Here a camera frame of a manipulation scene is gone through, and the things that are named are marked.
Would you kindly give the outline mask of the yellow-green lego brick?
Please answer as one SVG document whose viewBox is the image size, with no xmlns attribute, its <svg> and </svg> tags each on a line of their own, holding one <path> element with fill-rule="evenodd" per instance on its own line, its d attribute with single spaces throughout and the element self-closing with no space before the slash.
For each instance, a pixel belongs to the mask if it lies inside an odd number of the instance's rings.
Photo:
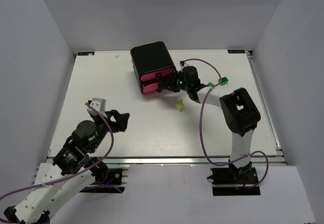
<svg viewBox="0 0 324 224">
<path fill-rule="evenodd" d="M 185 106 L 184 106 L 184 103 L 183 103 L 183 100 L 178 100 L 176 103 L 175 103 L 175 107 L 178 111 L 183 111 Z"/>
</svg>

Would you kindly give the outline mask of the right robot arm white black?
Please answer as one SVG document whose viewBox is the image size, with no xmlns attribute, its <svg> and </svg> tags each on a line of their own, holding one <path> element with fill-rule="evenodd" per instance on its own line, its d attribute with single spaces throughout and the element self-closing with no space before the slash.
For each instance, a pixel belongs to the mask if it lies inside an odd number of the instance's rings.
<svg viewBox="0 0 324 224">
<path fill-rule="evenodd" d="M 234 91 L 222 90 L 216 84 L 201 83 L 194 66 L 184 66 L 170 75 L 156 77 L 160 83 L 158 92 L 187 92 L 189 98 L 202 107 L 209 104 L 222 110 L 226 125 L 232 133 L 232 148 L 228 161 L 214 163 L 213 173 L 208 178 L 214 184 L 244 184 L 252 172 L 251 141 L 261 119 L 259 110 L 245 88 Z"/>
</svg>

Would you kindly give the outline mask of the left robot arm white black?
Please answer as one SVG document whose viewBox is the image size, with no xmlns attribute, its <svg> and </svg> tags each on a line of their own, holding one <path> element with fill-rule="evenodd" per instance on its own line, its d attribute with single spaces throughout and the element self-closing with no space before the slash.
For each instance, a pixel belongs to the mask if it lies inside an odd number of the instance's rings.
<svg viewBox="0 0 324 224">
<path fill-rule="evenodd" d="M 50 223 L 56 212 L 88 185 L 105 188 L 107 182 L 113 181 L 103 160 L 89 155 L 106 135 L 126 131 L 130 114 L 111 110 L 90 111 L 89 115 L 91 119 L 80 122 L 67 138 L 42 183 L 30 186 L 31 192 L 22 202 L 7 207 L 1 222 Z"/>
</svg>

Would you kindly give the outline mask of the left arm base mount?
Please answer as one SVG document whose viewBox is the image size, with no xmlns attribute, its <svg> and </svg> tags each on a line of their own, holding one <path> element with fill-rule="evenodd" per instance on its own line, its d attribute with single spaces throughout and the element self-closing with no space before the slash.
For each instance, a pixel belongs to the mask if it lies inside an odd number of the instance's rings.
<svg viewBox="0 0 324 224">
<path fill-rule="evenodd" d="M 128 181 L 128 167 L 106 164 L 106 171 L 95 177 L 95 181 L 80 193 L 122 194 Z"/>
</svg>

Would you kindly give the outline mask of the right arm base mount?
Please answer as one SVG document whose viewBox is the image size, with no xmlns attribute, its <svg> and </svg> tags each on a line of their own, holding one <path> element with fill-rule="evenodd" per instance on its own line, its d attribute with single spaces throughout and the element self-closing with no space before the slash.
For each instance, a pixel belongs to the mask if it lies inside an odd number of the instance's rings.
<svg viewBox="0 0 324 224">
<path fill-rule="evenodd" d="M 211 168 L 207 180 L 212 184 L 213 196 L 260 196 L 256 169 L 236 177 L 231 168 Z"/>
</svg>

